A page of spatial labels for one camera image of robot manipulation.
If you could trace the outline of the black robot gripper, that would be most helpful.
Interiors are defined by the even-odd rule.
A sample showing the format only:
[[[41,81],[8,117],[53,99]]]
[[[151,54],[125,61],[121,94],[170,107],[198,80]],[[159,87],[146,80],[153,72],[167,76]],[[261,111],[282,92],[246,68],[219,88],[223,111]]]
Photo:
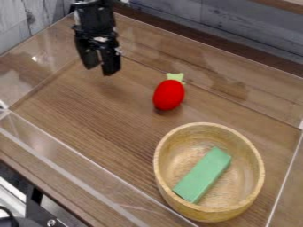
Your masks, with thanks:
[[[93,69],[99,65],[106,76],[121,71],[121,44],[113,0],[75,0],[75,43],[83,65]]]

